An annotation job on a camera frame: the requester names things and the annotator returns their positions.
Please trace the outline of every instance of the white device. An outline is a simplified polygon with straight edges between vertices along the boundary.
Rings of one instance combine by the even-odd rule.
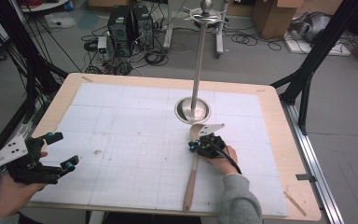
[[[0,150],[0,166],[28,154],[24,138],[18,134]]]
[[[208,125],[204,125],[202,126],[201,130],[197,133],[198,136],[205,136],[208,135],[210,133],[214,133],[219,129],[222,129],[225,127],[225,124],[208,124]]]
[[[100,59],[103,62],[109,60],[109,49],[107,47],[107,36],[99,36],[98,37],[98,53],[100,55]]]

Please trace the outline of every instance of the paper sheet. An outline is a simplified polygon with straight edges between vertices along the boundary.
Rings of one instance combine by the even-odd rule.
[[[83,84],[48,146],[45,165],[74,155],[76,169],[47,186],[35,202],[182,211],[193,154],[190,125],[174,106],[191,90]],[[212,115],[207,124],[225,123],[215,134],[237,150],[239,166],[251,181],[263,215],[284,217],[287,209],[256,95],[200,91]],[[190,211],[214,212],[223,192],[222,176],[200,160]]]

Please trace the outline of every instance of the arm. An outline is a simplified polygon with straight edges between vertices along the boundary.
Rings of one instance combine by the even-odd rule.
[[[8,173],[0,177],[0,224],[18,223],[17,214],[46,184],[22,184],[14,182]]]
[[[242,175],[228,174],[223,177],[223,184],[220,223],[262,223],[261,207],[249,191],[249,180]]]
[[[234,148],[227,146],[225,152],[238,163]],[[261,207],[257,198],[249,191],[249,180],[239,175],[226,158],[203,159],[225,175],[223,177],[224,193],[219,213],[220,224],[262,223]]]

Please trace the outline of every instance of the computer tower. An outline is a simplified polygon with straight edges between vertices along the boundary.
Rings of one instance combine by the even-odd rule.
[[[131,8],[129,6],[113,6],[107,28],[114,41],[131,43],[135,38]]]
[[[141,49],[154,48],[154,36],[153,36],[153,19],[147,9],[147,6],[133,7],[133,17],[135,21],[135,33],[136,36],[142,36],[139,38]]]

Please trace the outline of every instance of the floor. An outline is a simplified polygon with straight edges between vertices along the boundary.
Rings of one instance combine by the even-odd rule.
[[[69,14],[75,18],[77,26],[55,29],[52,34],[84,71],[89,58],[80,37],[105,26],[107,16],[88,10],[84,1],[77,1],[75,10]],[[178,13],[174,21],[176,27],[195,28],[191,22],[183,21],[183,17],[182,12]],[[232,29],[247,28],[252,26],[252,22],[249,18],[230,17],[227,26]],[[76,67],[48,34],[43,33],[42,36],[46,38],[53,62],[65,71],[76,72]],[[167,64],[141,67],[138,71],[133,70],[129,76],[193,79],[198,35],[175,30],[173,36]],[[306,58],[304,54],[289,53],[283,42],[279,42],[279,45],[281,50],[270,49],[265,42],[247,46],[234,43],[230,36],[224,36],[225,52],[216,59],[213,35],[207,34],[201,80],[269,85],[295,72]],[[101,62],[94,60],[96,64],[101,65]],[[12,61],[0,61],[0,132],[22,103],[24,93]],[[310,89],[307,131],[344,222],[358,223],[358,60],[353,55],[328,56],[317,70]],[[84,223],[85,219],[85,212],[78,210],[26,208],[24,213],[44,223]],[[202,223],[213,224],[217,221],[214,217],[208,217]],[[295,222],[265,220],[265,223]],[[314,223],[328,223],[328,219],[323,216]]]

